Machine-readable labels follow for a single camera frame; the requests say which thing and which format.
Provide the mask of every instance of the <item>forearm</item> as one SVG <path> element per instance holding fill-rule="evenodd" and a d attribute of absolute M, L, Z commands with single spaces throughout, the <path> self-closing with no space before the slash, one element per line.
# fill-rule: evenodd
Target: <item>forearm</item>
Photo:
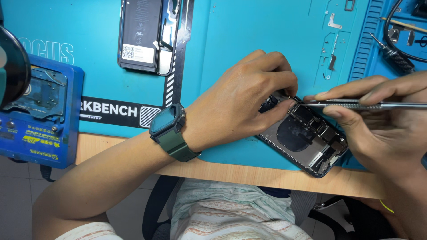
<path fill-rule="evenodd" d="M 427 236 L 427 171 L 420 168 L 398 181 L 385 180 L 388 200 L 409 239 L 425 239 Z"/>
<path fill-rule="evenodd" d="M 173 161 L 145 132 L 72 169 L 40 195 L 35 208 L 59 219 L 94 217 L 115 206 L 150 174 Z"/>

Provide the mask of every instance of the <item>hand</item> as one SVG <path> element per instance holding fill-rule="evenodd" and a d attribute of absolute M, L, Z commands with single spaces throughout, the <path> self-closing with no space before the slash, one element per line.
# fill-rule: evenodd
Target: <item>hand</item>
<path fill-rule="evenodd" d="M 360 99 L 363 105 L 382 100 L 427 102 L 427 72 L 417 72 L 394 80 L 372 76 L 337 86 L 305 100 L 333 98 Z M 418 171 L 427 152 L 427 111 L 403 110 L 360 111 L 328 106 L 323 113 L 334 118 L 345 130 L 351 152 L 371 171 L 389 180 L 402 180 Z"/>
<path fill-rule="evenodd" d="M 262 114 L 261 104 L 276 90 L 295 96 L 297 78 L 283 54 L 256 50 L 224 72 L 186 108 L 182 136 L 195 152 L 254 136 L 282 120 L 295 104 L 286 100 Z"/>

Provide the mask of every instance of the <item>yellow wire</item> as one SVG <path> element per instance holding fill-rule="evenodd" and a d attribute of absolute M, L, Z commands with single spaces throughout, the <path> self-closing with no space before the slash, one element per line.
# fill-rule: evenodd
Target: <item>yellow wire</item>
<path fill-rule="evenodd" d="M 383 201 L 381 201 L 381 199 L 380 199 L 380 202 L 381 202 L 381 204 L 387 209 L 387 210 L 389 210 L 390 212 L 392 212 L 392 213 L 395 213 L 393 210 L 391 210 L 390 208 L 388 208 L 384 203 L 383 203 Z"/>

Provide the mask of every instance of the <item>screwdriver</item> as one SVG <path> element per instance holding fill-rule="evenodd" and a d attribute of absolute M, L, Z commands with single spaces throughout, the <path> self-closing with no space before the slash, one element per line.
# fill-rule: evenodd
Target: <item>screwdriver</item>
<path fill-rule="evenodd" d="M 414 64 L 405 57 L 399 50 L 392 49 L 380 42 L 372 33 L 369 33 L 380 46 L 380 51 L 383 52 L 383 59 L 400 75 L 414 73 Z"/>

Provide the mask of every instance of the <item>battery label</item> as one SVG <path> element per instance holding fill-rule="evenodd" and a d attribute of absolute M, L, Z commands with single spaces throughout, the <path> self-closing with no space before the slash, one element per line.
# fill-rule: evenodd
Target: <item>battery label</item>
<path fill-rule="evenodd" d="M 133 61 L 153 63 L 154 48 L 123 44 L 122 58 Z"/>

